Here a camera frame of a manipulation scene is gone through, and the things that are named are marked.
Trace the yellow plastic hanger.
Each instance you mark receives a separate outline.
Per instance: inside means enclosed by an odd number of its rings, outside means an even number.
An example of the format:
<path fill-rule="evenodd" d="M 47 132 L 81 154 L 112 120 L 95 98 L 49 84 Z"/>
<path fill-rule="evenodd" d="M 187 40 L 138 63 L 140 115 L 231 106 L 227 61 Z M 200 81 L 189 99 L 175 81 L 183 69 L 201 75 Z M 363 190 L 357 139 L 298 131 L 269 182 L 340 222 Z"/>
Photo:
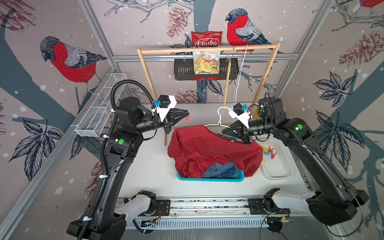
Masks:
<path fill-rule="evenodd" d="M 232 58 L 235 53 L 235 49 L 233 49 L 231 56 L 228 58 L 228 67 L 227 67 L 227 75 L 226 75 L 226 86 L 225 86 L 225 94 L 224 94 L 224 107 L 227 103 L 227 95 L 228 95 L 228 88 L 229 88 L 229 81 L 230 81 L 230 74 L 231 74 L 231 67 L 232 67 Z"/>

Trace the slate blue t-shirt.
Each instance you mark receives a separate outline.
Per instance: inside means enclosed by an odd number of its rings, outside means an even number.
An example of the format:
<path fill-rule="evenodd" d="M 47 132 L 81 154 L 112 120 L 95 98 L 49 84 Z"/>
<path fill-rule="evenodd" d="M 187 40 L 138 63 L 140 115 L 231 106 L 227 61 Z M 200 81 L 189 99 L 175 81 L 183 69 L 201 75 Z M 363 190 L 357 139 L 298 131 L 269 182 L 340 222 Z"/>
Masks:
<path fill-rule="evenodd" d="M 224 165 L 215 163 L 213 166 L 207 168 L 203 174 L 203 178 L 232 178 L 236 175 L 238 168 L 235 164 L 228 162 Z"/>

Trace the white wire hanger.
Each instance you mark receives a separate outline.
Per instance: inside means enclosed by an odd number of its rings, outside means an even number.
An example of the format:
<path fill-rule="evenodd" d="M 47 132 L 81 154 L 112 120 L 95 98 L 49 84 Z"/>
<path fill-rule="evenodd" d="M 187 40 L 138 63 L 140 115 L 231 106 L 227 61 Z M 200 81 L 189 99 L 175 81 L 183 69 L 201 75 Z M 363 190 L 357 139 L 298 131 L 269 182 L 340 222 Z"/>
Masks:
<path fill-rule="evenodd" d="M 241 65 L 240 65 L 240 69 L 239 69 L 238 81 L 237 81 L 235 92 L 234 92 L 234 104 L 238 103 L 238 90 L 239 90 L 239 86 L 240 86 L 241 75 L 242 75 L 242 70 L 243 70 L 247 51 L 248 51 L 248 45 L 246 45 L 246 48 L 244 49 L 244 56 L 243 56 L 243 59 L 242 59 Z"/>
<path fill-rule="evenodd" d="M 217 109 L 217 114 L 219 115 L 219 120 L 216 124 L 207 124 L 205 125 L 205 127 L 215 127 L 215 126 L 220 126 L 220 127 L 224 127 L 224 128 L 229 128 L 229 126 L 226 126 L 222 123 L 222 114 L 219 113 L 220 110 L 229 110 L 229 112 L 231 112 L 232 110 L 228 107 L 220 107 Z"/>

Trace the dark red t-shirt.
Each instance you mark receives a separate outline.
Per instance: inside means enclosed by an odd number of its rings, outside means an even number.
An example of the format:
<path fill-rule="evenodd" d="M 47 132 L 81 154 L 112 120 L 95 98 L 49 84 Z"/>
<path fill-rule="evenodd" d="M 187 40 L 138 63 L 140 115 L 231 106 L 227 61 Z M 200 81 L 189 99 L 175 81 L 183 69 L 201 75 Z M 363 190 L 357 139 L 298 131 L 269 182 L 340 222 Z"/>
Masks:
<path fill-rule="evenodd" d="M 244 145 L 219 136 L 204 126 L 174 130 L 168 146 L 168 156 L 182 178 L 199 179 L 214 164 L 233 163 L 252 177 L 263 161 L 263 148 L 255 142 Z"/>

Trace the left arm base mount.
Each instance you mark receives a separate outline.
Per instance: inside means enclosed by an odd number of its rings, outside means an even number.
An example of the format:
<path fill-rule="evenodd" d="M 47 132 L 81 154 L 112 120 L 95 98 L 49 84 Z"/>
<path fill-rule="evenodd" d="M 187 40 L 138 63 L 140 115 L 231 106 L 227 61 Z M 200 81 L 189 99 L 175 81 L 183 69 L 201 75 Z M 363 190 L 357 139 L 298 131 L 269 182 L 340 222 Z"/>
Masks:
<path fill-rule="evenodd" d="M 140 214 L 140 217 L 159 217 L 169 216 L 171 209 L 170 200 L 156 200 L 156 203 L 151 203 L 150 208 Z"/>

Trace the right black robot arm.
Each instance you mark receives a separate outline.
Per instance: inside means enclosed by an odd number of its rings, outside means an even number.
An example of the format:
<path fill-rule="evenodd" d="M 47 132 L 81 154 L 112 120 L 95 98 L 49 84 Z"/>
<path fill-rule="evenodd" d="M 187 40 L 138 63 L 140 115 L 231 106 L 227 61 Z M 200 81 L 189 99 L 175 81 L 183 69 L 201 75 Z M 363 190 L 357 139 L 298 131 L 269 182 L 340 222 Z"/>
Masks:
<path fill-rule="evenodd" d="M 279 98 L 259 100 L 258 120 L 245 117 L 222 133 L 250 144 L 252 137 L 273 135 L 299 158 L 319 186 L 319 191 L 290 193 L 273 188 L 264 195 L 263 206 L 268 213 L 282 209 L 313 215 L 319 222 L 333 226 L 351 220 L 368 200 L 368 194 L 355 189 L 321 150 L 320 143 L 307 123 L 299 118 L 288 119 Z"/>

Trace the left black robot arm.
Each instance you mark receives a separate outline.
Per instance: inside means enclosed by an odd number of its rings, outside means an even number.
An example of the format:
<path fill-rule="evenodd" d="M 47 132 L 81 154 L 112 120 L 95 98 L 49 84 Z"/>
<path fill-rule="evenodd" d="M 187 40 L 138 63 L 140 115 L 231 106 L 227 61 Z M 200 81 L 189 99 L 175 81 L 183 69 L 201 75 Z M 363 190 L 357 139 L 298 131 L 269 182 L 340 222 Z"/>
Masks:
<path fill-rule="evenodd" d="M 141 105 L 136 97 L 125 98 L 117 104 L 115 94 L 125 84 L 142 89 L 151 108 Z M 83 215 L 67 228 L 67 234 L 78 240 L 119 240 L 129 222 L 143 235 L 149 234 L 138 226 L 135 219 L 141 214 L 162 216 L 156 194 L 140 191 L 118 211 L 115 207 L 119 192 L 140 146 L 146 141 L 143 134 L 160 128 L 169 134 L 174 125 L 190 115 L 187 110 L 176 108 L 174 96 L 161 95 L 154 100 L 149 91 L 134 80 L 117 82 L 111 89 L 110 102 L 114 119 L 101 144 L 102 168 L 96 190 Z"/>

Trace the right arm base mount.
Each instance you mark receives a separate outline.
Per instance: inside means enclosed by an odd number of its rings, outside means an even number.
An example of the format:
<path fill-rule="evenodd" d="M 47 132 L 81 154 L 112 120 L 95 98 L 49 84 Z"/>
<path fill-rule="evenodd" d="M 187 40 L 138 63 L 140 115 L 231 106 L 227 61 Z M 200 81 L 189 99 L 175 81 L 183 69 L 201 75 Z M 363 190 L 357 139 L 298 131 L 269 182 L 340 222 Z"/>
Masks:
<path fill-rule="evenodd" d="M 247 206 L 250 209 L 251 215 L 267 215 L 267 214 L 290 215 L 291 213 L 289 209 L 280 209 L 272 201 L 261 199 L 261 198 L 248 199 Z"/>

